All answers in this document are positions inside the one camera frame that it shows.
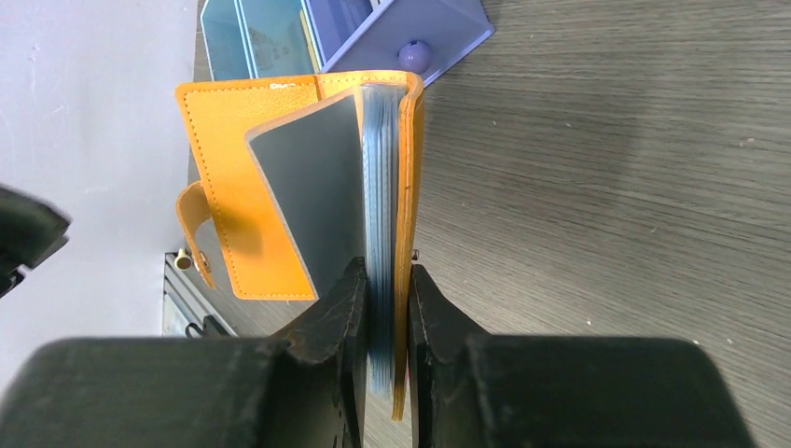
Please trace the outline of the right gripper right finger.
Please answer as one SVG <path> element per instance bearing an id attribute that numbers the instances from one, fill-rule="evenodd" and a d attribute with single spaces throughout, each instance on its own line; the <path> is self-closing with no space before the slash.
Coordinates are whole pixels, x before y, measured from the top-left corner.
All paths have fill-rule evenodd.
<path id="1" fill-rule="evenodd" d="M 486 330 L 449 301 L 423 265 L 409 280 L 409 390 L 414 447 L 481 447 L 467 339 Z"/>

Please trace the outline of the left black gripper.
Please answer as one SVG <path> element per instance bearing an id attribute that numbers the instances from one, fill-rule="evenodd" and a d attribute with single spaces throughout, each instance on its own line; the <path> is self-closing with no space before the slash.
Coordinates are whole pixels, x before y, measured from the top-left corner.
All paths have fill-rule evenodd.
<path id="1" fill-rule="evenodd" d="M 71 219 L 53 204 L 1 186 L 1 297 L 67 242 Z"/>

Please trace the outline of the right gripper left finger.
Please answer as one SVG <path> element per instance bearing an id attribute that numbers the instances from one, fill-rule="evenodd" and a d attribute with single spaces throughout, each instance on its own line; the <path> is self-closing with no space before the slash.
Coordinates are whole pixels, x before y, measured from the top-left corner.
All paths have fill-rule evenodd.
<path id="1" fill-rule="evenodd" d="M 364 440 L 368 276 L 350 261 L 321 299 L 276 332 L 271 375 L 274 447 L 360 447 Z"/>

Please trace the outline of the orange leather card holder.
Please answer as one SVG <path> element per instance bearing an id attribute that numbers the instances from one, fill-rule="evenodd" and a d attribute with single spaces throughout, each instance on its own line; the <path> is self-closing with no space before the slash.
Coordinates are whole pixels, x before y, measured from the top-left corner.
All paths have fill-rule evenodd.
<path id="1" fill-rule="evenodd" d="M 212 222 L 234 295 L 320 301 L 361 259 L 374 393 L 406 406 L 409 276 L 423 158 L 423 79 L 398 70 L 180 85 L 199 172 L 175 210 L 198 272 Z"/>

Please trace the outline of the grey credit card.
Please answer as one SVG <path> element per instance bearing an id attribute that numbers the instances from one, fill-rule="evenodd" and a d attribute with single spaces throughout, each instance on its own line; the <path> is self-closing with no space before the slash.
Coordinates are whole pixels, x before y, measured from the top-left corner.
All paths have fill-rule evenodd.
<path id="1" fill-rule="evenodd" d="M 347 89 L 249 130 L 245 141 L 315 297 L 365 254 L 363 163 Z"/>

